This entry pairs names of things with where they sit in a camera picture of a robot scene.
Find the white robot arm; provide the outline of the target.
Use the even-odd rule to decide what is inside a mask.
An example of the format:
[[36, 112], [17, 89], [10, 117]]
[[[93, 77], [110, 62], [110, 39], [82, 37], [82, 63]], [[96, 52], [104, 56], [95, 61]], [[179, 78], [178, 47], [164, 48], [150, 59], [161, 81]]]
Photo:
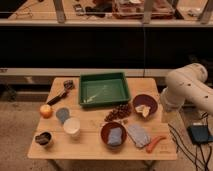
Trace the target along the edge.
[[179, 110], [185, 101], [189, 101], [213, 116], [213, 88], [205, 84], [207, 78], [206, 68], [199, 63], [169, 72], [165, 77], [166, 87], [160, 95], [163, 109], [166, 112]]

